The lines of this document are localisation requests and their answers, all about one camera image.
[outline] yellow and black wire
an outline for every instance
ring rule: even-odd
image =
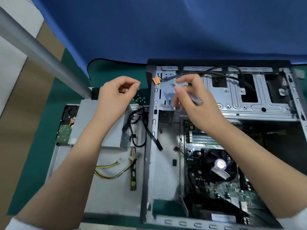
[[[118,178],[120,175],[122,175],[125,171],[127,171],[133,164],[134,161],[130,161],[129,162],[129,165],[124,168],[122,171],[120,171],[118,174],[116,174],[115,176],[106,176],[106,175],[103,175],[101,174],[100,172],[97,171],[97,169],[95,169],[95,174],[101,178],[101,179],[115,179],[115,178]],[[119,161],[111,164],[111,165],[105,165],[105,166],[96,166],[96,168],[102,168],[102,169],[107,169],[107,168],[111,168],[111,167],[114,167],[116,165],[119,165]]]

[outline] person's right hand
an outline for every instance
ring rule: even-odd
[[[184,82],[190,82],[192,86],[174,87],[176,94],[173,106],[178,106],[180,102],[192,123],[207,134],[222,130],[223,126],[229,122],[222,115],[212,93],[204,86],[200,76],[198,74],[188,74],[176,80],[178,84]],[[202,105],[194,104],[187,92],[202,100]]]

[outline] orange connector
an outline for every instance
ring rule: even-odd
[[[153,78],[153,81],[154,81],[155,85],[159,85],[159,84],[161,83],[161,81],[160,81],[160,79],[159,79],[158,76],[157,76],[157,77],[154,77],[154,78]]]

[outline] brown tile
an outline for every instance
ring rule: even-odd
[[[44,22],[37,40],[59,60],[64,46]],[[27,59],[0,119],[0,230],[31,147],[54,77]]]

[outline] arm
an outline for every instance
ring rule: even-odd
[[[276,218],[292,217],[307,207],[307,176],[295,170],[229,123],[217,107],[213,95],[205,88],[198,74],[180,77],[175,86],[174,106],[179,101],[190,120],[214,138],[235,160],[259,196]],[[196,106],[187,92],[203,101]]]
[[[139,84],[118,77],[101,87],[93,119],[59,168],[18,213],[18,220],[46,230],[79,227],[103,139],[124,114]]]

